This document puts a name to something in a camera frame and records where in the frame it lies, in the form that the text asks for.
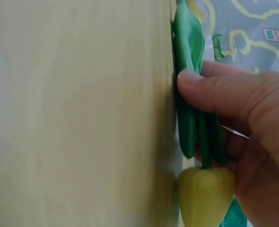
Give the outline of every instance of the green stem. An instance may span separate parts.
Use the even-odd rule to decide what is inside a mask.
[[[210,145],[206,117],[205,112],[198,112],[198,140],[201,150],[203,169],[211,168]]]
[[[177,0],[177,5],[185,3],[185,2],[186,2],[186,0]]]

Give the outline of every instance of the teal object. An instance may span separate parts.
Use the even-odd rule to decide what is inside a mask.
[[[190,106],[177,89],[177,76],[182,70],[201,73],[205,39],[198,18],[188,9],[185,0],[178,0],[177,3],[173,22],[173,49],[179,143],[183,154],[190,159],[198,141],[203,168],[210,168],[211,159],[220,164],[224,163],[224,146],[218,116]]]
[[[236,199],[232,201],[228,213],[219,227],[247,227],[247,218]]]

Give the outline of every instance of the finger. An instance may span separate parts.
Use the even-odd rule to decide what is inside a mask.
[[[184,70],[178,76],[178,90],[189,104],[202,111],[247,122],[249,114],[267,95],[262,87],[266,79],[262,78],[260,75],[204,78]]]
[[[204,77],[252,75],[253,73],[236,66],[226,65],[220,62],[204,61],[201,75]]]
[[[247,123],[231,117],[219,116],[220,124],[228,129],[239,132],[240,134],[249,137],[251,129]]]
[[[248,138],[237,135],[228,129],[222,128],[222,138],[225,147],[225,156],[234,162],[239,162],[247,145]]]

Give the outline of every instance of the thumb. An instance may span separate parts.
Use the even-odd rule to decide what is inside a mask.
[[[205,78],[184,70],[178,76],[178,90],[200,110],[247,122],[252,114],[259,115],[261,104],[277,87],[278,78],[269,73]],[[275,102],[266,105],[270,109]]]

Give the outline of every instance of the green leaf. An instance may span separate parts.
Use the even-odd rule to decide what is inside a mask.
[[[215,53],[215,57],[216,57],[216,58],[222,58],[222,57],[224,57],[224,55],[221,53],[220,49],[218,49],[218,48],[215,48],[215,49],[214,49],[214,53]]]

